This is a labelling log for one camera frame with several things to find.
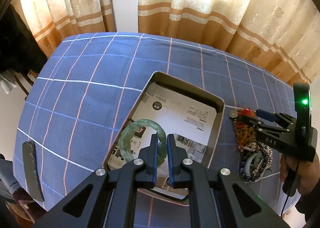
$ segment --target newspaper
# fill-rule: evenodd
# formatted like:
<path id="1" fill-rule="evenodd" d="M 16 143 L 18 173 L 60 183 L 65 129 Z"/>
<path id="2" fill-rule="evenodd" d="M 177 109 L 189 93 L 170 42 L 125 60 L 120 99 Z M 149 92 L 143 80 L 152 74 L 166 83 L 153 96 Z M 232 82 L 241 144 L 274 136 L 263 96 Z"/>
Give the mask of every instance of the newspaper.
<path id="1" fill-rule="evenodd" d="M 126 125 L 139 119 L 150 119 L 159 123 L 167 135 L 173 133 L 176 145 L 186 150 L 188 158 L 201 163 L 216 115 L 217 112 L 213 107 L 152 83 L 132 119 L 127 119 Z M 144 127 L 135 132 L 131 139 L 130 150 L 134 158 L 138 157 L 141 148 L 149 146 L 153 133 L 156 131 L 150 127 Z M 117 146 L 108 164 L 113 168 L 120 168 L 125 164 Z M 169 187 L 166 184 L 168 177 L 168 160 L 166 159 L 158 167 L 157 187 L 154 190 L 183 199 L 188 191 Z"/>

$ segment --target orange striped curtain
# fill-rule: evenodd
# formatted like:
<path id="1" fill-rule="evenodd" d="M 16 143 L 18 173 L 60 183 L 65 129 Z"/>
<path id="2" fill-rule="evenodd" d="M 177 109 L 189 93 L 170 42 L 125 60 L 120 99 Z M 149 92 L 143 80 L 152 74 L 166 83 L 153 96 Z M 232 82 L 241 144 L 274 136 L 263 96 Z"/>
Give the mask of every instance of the orange striped curtain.
<path id="1" fill-rule="evenodd" d="M 320 16 L 312 0 L 138 0 L 138 26 L 227 51 L 289 84 L 320 74 Z"/>
<path id="2" fill-rule="evenodd" d="M 13 0 L 12 4 L 47 57 L 67 36 L 115 31 L 110 0 Z"/>

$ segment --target hand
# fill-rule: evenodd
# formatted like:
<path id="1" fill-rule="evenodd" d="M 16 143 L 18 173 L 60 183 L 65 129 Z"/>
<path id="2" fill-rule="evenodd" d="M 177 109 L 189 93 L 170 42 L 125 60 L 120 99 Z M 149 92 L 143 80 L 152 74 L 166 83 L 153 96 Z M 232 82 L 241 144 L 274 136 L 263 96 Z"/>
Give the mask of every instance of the hand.
<path id="1" fill-rule="evenodd" d="M 295 171 L 297 169 L 297 164 L 297 159 L 287 157 L 283 154 L 281 155 L 280 180 L 282 182 L 287 178 L 289 168 Z M 320 165 L 317 153 L 313 162 L 300 161 L 298 175 L 301 176 L 298 192 L 302 195 L 309 194 L 315 188 L 320 178 Z"/>

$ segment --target wall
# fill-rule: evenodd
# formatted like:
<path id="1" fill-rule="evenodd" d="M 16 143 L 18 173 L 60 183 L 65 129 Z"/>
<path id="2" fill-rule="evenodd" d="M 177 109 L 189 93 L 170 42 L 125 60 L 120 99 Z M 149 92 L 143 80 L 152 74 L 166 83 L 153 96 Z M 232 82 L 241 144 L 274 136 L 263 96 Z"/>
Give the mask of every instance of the wall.
<path id="1" fill-rule="evenodd" d="M 118 32 L 138 32 L 138 0 L 111 0 Z"/>
<path id="2" fill-rule="evenodd" d="M 19 74 L 18 78 L 23 86 L 30 91 L 30 84 Z M 0 153 L 7 160 L 12 160 L 13 157 L 16 132 L 25 103 L 25 97 L 25 93 L 18 86 L 9 94 L 6 94 L 0 87 Z"/>
<path id="3" fill-rule="evenodd" d="M 320 78 L 310 85 L 311 93 L 311 125 L 318 131 L 317 153 L 320 155 Z"/>

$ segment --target blue checkered tablecloth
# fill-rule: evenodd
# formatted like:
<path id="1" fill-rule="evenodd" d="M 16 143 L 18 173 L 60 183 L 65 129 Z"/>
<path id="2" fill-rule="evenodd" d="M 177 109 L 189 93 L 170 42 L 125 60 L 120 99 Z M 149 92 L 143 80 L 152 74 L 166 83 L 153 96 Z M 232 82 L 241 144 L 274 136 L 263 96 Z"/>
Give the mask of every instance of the blue checkered tablecloth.
<path id="1" fill-rule="evenodd" d="M 221 50 L 140 33 L 67 37 L 39 74 L 23 109 L 14 151 L 14 174 L 26 188 L 22 143 L 36 143 L 46 210 L 102 166 L 112 140 L 147 80 L 162 71 L 224 99 L 226 110 L 210 168 L 237 172 L 240 154 L 233 123 L 237 107 L 294 111 L 293 90 L 264 69 Z M 271 171 L 248 184 L 277 213 L 284 203 L 279 153 Z M 289 199 L 288 207 L 298 194 Z M 138 193 L 135 227 L 189 227 L 188 207 Z"/>

